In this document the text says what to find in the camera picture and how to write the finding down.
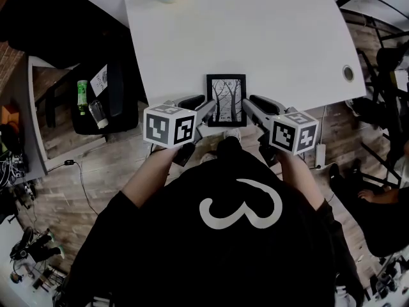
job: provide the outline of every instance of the tree artwork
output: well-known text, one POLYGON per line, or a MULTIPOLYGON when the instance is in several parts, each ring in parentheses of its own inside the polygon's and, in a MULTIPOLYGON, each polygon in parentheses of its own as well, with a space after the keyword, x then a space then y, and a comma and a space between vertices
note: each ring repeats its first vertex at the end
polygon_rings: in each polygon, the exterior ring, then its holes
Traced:
POLYGON ((213 79, 212 96, 216 100, 213 121, 240 122, 242 120, 242 81, 240 79, 213 79))

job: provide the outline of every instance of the orange box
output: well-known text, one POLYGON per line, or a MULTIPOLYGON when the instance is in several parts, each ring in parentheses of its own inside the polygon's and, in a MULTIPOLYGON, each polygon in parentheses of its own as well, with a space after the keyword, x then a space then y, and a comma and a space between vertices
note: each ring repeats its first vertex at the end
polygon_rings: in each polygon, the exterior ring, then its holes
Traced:
POLYGON ((12 105, 1 107, 1 123, 11 125, 17 133, 19 132, 19 112, 12 105))

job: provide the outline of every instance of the white cube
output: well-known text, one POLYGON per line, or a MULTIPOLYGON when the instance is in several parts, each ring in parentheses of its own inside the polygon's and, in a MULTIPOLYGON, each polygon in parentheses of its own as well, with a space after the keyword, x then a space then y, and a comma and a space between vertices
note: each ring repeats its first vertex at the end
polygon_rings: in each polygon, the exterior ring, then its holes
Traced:
POLYGON ((197 113, 167 105, 154 105, 144 110, 143 139, 174 148, 194 140, 197 113))
POLYGON ((273 116, 270 144, 293 155, 315 147, 318 120, 303 111, 273 116))

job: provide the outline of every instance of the power strip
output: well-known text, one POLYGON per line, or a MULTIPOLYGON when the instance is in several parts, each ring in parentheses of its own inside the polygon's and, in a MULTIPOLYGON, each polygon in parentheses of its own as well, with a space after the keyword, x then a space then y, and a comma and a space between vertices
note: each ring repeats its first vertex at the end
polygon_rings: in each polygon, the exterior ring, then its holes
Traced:
POLYGON ((315 146, 315 168, 324 168, 325 167, 325 145, 316 145, 315 146))

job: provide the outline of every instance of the paper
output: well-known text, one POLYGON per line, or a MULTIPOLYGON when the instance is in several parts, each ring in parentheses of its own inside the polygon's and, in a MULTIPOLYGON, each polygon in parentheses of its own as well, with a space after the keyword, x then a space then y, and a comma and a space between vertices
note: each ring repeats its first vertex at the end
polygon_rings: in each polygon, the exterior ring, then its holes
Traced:
POLYGON ((108 86, 107 80, 107 65, 101 69, 97 75, 91 80, 91 86, 94 90, 95 96, 99 96, 108 86))

